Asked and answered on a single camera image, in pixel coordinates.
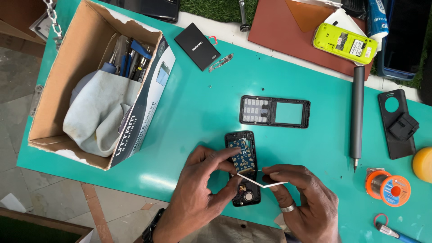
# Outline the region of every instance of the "metal chain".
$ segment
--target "metal chain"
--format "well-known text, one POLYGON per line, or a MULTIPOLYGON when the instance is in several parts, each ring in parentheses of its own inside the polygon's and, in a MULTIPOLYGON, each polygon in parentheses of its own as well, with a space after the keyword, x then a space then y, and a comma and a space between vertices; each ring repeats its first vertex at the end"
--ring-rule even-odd
POLYGON ((61 36, 61 27, 57 23, 57 13, 52 7, 53 0, 43 0, 43 1, 44 1, 44 3, 47 4, 48 17, 53 21, 52 26, 53 26, 54 32, 57 34, 57 37, 54 37, 53 40, 55 42, 55 48, 58 51, 60 49, 61 42, 63 41, 63 37, 61 36))

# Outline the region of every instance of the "gray cylindrical tool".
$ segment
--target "gray cylindrical tool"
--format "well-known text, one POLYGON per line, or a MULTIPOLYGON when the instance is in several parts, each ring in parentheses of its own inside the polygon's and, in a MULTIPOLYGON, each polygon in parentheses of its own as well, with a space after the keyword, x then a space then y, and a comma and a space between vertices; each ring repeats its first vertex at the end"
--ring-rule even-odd
POLYGON ((251 29, 251 26, 246 23, 246 12, 245 12, 245 0, 238 0, 238 4, 240 6, 240 14, 241 14, 241 32, 247 32, 251 29))
POLYGON ((351 140, 349 156, 354 159, 354 173, 362 158, 363 99, 365 92, 365 67, 354 68, 353 94, 351 103, 351 140))

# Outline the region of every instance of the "brown cutting mat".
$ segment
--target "brown cutting mat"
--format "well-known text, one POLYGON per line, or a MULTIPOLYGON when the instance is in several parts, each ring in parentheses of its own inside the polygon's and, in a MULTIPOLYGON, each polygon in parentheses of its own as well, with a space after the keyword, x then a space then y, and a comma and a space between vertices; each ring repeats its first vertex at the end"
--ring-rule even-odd
MULTIPOLYGON (((354 19, 365 32, 365 22, 354 19)), ((301 58, 309 62, 353 76, 356 65, 336 55, 313 47, 314 29, 302 32, 285 0, 260 0, 248 40, 258 45, 301 58)), ((365 66, 369 76, 372 63, 365 66)))

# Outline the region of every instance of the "turquoise table surface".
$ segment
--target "turquoise table surface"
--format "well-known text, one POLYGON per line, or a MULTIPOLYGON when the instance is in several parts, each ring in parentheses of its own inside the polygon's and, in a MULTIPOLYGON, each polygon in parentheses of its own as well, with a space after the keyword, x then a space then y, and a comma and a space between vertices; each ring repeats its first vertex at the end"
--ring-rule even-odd
MULTIPOLYGON (((78 0, 58 1, 57 21, 63 31, 78 4, 78 0)), ((201 72, 174 41, 182 28, 101 4, 162 30, 177 58, 141 151, 103 171, 27 146, 32 123, 29 117, 18 166, 169 201, 188 154, 198 144, 223 149, 226 133, 252 130, 259 167, 277 163, 304 165, 338 195, 343 242, 399 242, 373 227, 378 213, 388 215, 391 228, 421 242, 432 242, 431 184, 413 174, 412 156, 390 160, 378 106, 379 91, 365 88, 363 151, 354 174, 349 162, 351 82, 223 41, 215 47, 222 57, 234 53, 233 60, 212 73, 201 72), (242 95, 309 100, 309 128, 242 125, 238 121, 242 95), (368 167, 383 167, 393 175, 407 178, 412 187, 409 201, 392 208, 367 195, 364 182, 368 167)), ((38 78, 41 85, 45 84, 57 54, 52 37, 51 30, 38 78)), ((432 146, 432 107, 413 101, 408 101, 408 107, 420 123, 414 135, 417 149, 432 146)), ((227 181, 227 173, 217 171, 208 185, 216 192, 227 181)), ((286 186, 299 203, 295 187, 286 186)), ((262 189, 261 194, 260 204, 235 208, 230 203, 222 214, 277 227, 273 220, 280 213, 278 204, 269 189, 262 189)))

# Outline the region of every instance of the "finger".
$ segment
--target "finger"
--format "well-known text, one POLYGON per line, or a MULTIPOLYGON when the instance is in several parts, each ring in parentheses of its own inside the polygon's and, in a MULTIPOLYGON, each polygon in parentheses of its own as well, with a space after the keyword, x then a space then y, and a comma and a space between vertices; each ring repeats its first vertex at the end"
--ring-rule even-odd
POLYGON ((222 213, 225 206, 237 195, 238 185, 242 179, 241 176, 231 177, 224 188, 210 196, 209 208, 213 208, 218 214, 222 213))
POLYGON ((202 162, 201 172, 203 175, 210 175, 213 171, 217 170, 219 164, 231 156, 240 152, 240 147, 226 148, 219 151, 213 151, 202 162))
POLYGON ((330 203, 329 198, 318 185, 314 177, 299 172, 283 170, 271 173, 270 178, 279 182, 289 182, 303 190, 311 209, 314 207, 317 211, 323 211, 330 203))
POLYGON ((327 188, 324 183, 314 174, 312 173, 310 170, 308 170, 305 166, 302 165, 291 165, 291 164, 277 164, 274 166, 270 166, 270 167, 264 167, 263 168, 263 172, 267 175, 271 174, 271 173, 275 173, 275 172, 279 172, 282 170, 291 170, 291 171, 296 171, 299 173, 303 173, 309 176, 312 176, 316 182, 318 183, 318 185, 321 187, 321 189, 323 190, 324 194, 328 197, 328 199, 337 207, 339 204, 339 199, 337 198, 336 194, 334 194, 334 192, 332 192, 329 188, 327 188))
POLYGON ((228 162, 226 160, 220 162, 217 169, 222 170, 222 171, 226 171, 226 172, 230 172, 233 175, 237 175, 237 171, 235 170, 234 164, 231 162, 228 162))
POLYGON ((210 155, 214 152, 213 149, 198 145, 191 154, 187 157, 185 167, 198 164, 206 159, 206 155, 210 155))
POLYGON ((269 187, 276 197, 277 202, 279 203, 280 208, 287 208, 292 205, 294 202, 291 194, 288 189, 284 185, 274 185, 269 187))
POLYGON ((297 191, 300 193, 300 203, 301 205, 307 205, 308 199, 305 196, 305 193, 303 192, 303 189, 297 187, 297 191))

